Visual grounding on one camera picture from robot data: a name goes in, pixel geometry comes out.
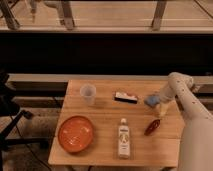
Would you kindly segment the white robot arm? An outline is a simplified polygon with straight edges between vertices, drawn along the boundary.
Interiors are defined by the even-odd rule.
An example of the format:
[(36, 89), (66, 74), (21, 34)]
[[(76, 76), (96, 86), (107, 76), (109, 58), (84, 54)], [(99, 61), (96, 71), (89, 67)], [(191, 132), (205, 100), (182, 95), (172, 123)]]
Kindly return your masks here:
[(172, 72), (159, 99), (169, 103), (177, 96), (184, 109), (177, 171), (213, 171), (213, 115), (190, 91), (193, 84), (191, 76)]

